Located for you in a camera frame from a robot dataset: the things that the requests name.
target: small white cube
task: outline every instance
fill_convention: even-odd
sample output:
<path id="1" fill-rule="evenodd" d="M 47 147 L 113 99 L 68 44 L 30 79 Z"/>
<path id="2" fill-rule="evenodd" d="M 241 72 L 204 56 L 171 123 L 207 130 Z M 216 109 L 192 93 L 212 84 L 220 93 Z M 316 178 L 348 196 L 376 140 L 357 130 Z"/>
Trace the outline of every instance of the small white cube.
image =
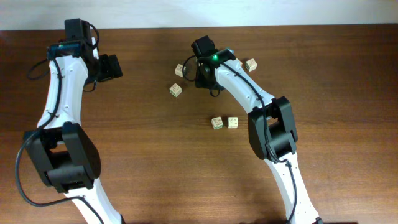
<path id="1" fill-rule="evenodd" d="M 177 84 L 174 84 L 170 87 L 170 92 L 171 94 L 173 94 L 173 96 L 178 97 L 179 94 L 182 92 L 182 89 Z"/>
<path id="2" fill-rule="evenodd" d="M 238 118 L 237 117 L 228 118 L 228 128 L 238 128 Z"/>
<path id="3" fill-rule="evenodd" d="M 257 68 L 257 63 L 254 59 L 250 59 L 245 63 L 246 69 L 251 72 Z"/>
<path id="4" fill-rule="evenodd" d="M 175 74 L 182 77 L 182 65 L 178 64 L 177 68 L 175 68 Z"/>
<path id="5" fill-rule="evenodd" d="M 242 62 L 239 60 L 239 59 L 236 59 L 236 60 L 238 60 L 238 62 L 239 62 L 239 65 L 242 67 Z"/>
<path id="6" fill-rule="evenodd" d="M 214 130 L 220 129 L 223 127 L 223 120 L 221 117 L 211 119 L 211 124 L 213 125 Z"/>

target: white wall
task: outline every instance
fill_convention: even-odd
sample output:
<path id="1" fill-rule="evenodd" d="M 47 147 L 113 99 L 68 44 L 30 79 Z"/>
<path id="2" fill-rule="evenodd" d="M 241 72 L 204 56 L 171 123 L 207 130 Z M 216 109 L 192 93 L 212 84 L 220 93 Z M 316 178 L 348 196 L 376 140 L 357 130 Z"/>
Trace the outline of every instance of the white wall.
<path id="1" fill-rule="evenodd" d="M 1 0 L 0 30 L 398 22 L 398 0 Z"/>

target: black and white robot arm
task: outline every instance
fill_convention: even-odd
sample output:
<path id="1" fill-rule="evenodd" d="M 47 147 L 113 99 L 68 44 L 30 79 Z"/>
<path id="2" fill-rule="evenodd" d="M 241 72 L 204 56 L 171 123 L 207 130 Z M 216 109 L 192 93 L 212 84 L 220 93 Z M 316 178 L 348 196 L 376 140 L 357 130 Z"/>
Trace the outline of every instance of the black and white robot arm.
<path id="1" fill-rule="evenodd" d="M 39 133 L 27 144 L 27 152 L 45 185 L 55 187 L 57 192 L 64 193 L 68 198 L 84 199 L 72 201 L 87 223 L 101 223 L 98 216 L 103 223 L 124 223 L 101 185 L 98 150 L 81 128 L 84 86 L 123 75 L 115 55 L 98 55 L 90 26 L 80 19 L 65 21 L 67 38 L 48 48 L 51 75 L 49 93 L 37 125 Z M 58 108 L 55 116 L 52 114 L 54 108 Z M 52 152 L 51 149 L 59 144 L 65 144 L 67 150 Z"/>
<path id="2" fill-rule="evenodd" d="M 227 89 L 248 114 L 249 142 L 275 177 L 285 203 L 286 219 L 290 218 L 293 224 L 322 223 L 299 171 L 297 131 L 289 101 L 285 97 L 275 99 L 264 91 L 244 72 L 230 50 L 218 51 L 207 36 L 196 40 L 192 49 L 198 60 L 195 85 L 210 91 Z M 276 118 L 278 122 L 268 127 L 264 117 Z"/>

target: wooden table surface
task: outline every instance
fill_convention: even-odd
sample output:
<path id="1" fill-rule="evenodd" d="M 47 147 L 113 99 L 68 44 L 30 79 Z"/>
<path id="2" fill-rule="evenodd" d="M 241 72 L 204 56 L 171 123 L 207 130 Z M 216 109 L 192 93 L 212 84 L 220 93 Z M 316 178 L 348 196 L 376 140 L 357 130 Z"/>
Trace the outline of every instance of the wooden table surface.
<path id="1" fill-rule="evenodd" d="M 204 35 L 219 49 L 234 49 L 241 61 L 254 58 L 252 79 L 290 100 L 300 170 L 324 221 L 398 222 L 398 24 L 100 34 L 100 53 L 116 54 L 124 76 L 83 94 L 81 121 L 101 155 L 103 187 L 126 223 L 284 219 L 274 177 L 249 145 L 244 110 L 227 91 L 213 98 L 174 74 Z M 25 203 L 14 180 L 22 134 L 36 127 L 49 85 L 49 77 L 33 82 L 25 74 L 64 33 L 0 37 L 0 222 L 84 223 L 71 202 Z M 183 89 L 178 98 L 169 93 L 174 83 Z M 216 116 L 237 116 L 239 128 L 213 130 Z M 63 198 L 41 183 L 26 153 L 21 179 L 37 202 Z"/>

